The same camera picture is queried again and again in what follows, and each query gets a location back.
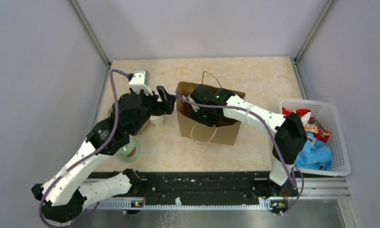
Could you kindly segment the brown paper bag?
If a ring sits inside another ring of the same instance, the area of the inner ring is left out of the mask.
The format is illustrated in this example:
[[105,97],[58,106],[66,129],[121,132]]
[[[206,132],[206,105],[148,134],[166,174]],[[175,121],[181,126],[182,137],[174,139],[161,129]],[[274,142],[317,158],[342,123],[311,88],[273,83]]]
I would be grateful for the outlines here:
[[176,101],[176,111],[180,135],[192,139],[196,144],[218,143],[233,146],[238,136],[241,122],[221,117],[212,127],[199,123],[189,117],[193,108],[180,98]]

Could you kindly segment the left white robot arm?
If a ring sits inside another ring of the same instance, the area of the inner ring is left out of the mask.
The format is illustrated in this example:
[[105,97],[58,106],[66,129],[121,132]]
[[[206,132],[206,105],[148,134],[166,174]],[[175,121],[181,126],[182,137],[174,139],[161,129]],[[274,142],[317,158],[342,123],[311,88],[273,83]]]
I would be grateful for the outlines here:
[[32,187],[39,200],[39,216],[51,227],[52,222],[66,223],[83,210],[117,195],[136,196],[141,178],[133,169],[116,172],[112,177],[86,184],[93,170],[109,158],[129,150],[129,144],[152,116],[173,112],[177,97],[163,86],[155,91],[131,88],[114,96],[112,115],[89,132],[70,161],[49,181]]

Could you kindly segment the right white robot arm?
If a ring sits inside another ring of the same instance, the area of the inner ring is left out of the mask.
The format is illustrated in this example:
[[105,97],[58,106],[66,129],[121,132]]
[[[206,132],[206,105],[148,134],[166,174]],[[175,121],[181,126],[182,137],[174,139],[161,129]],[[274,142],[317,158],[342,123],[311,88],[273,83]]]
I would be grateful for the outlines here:
[[190,104],[190,117],[206,126],[213,127],[222,117],[236,120],[267,134],[273,143],[276,159],[269,174],[267,190],[274,196],[286,190],[296,158],[308,140],[301,118],[297,114],[277,114],[251,104],[231,90],[213,90],[198,85],[188,96],[180,95],[183,102]]

